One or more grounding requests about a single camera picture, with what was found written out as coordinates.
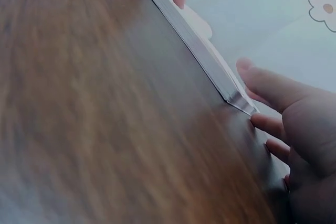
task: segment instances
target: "wooden table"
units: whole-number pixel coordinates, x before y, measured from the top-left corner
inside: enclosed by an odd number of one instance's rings
[[[0,52],[0,223],[287,221],[264,135],[151,0],[0,0]]]

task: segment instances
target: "white fabric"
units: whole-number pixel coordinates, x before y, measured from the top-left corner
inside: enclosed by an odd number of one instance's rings
[[[234,72],[236,60],[248,57],[336,91],[336,0],[187,0],[187,5],[210,24],[211,41]]]

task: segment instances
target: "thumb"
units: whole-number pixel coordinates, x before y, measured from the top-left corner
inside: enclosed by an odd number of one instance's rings
[[[279,113],[316,91],[311,86],[258,68],[248,59],[238,60],[237,70],[246,87]]]

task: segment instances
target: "fingertip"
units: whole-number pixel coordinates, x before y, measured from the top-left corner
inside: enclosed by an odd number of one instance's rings
[[[263,114],[255,113],[251,116],[250,120],[253,126],[256,126],[265,123],[266,119],[267,118]]]
[[[254,63],[248,58],[240,58],[237,60],[236,67],[237,70],[247,71],[254,66]]]

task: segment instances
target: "wood grain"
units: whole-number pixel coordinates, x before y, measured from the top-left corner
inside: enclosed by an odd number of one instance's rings
[[[0,52],[0,223],[287,219],[263,136],[150,0],[0,0]]]

